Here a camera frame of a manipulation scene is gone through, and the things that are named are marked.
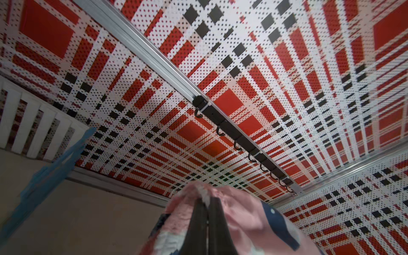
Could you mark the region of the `pink shark print shorts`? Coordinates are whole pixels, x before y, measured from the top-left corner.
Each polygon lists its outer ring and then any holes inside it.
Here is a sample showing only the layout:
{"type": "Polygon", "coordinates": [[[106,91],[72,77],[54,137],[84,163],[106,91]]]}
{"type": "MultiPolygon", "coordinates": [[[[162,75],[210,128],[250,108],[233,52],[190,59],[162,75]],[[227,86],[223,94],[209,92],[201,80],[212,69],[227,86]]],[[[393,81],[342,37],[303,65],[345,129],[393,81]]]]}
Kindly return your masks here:
{"type": "Polygon", "coordinates": [[[165,208],[141,249],[143,255],[179,255],[194,203],[220,198],[238,255],[320,255],[322,250],[276,208],[242,190],[193,181],[165,208]]]}

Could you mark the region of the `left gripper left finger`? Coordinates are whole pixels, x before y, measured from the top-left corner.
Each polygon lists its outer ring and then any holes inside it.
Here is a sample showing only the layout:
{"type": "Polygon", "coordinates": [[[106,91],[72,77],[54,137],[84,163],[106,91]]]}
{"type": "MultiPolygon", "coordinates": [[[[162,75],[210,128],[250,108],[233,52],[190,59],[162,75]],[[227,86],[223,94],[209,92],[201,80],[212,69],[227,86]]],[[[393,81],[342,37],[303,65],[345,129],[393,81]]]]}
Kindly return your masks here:
{"type": "Polygon", "coordinates": [[[192,217],[189,223],[186,238],[180,255],[206,255],[207,254],[207,227],[208,211],[201,199],[194,203],[192,217]]]}

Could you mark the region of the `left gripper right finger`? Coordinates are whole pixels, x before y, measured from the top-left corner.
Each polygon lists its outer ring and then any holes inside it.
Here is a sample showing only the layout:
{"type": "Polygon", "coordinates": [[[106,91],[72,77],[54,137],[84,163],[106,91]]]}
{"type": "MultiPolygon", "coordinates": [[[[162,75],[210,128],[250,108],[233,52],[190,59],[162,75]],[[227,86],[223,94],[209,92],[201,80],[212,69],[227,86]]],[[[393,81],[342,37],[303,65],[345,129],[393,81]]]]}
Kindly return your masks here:
{"type": "Polygon", "coordinates": [[[237,255],[220,198],[211,197],[208,208],[208,254],[237,255]]]}

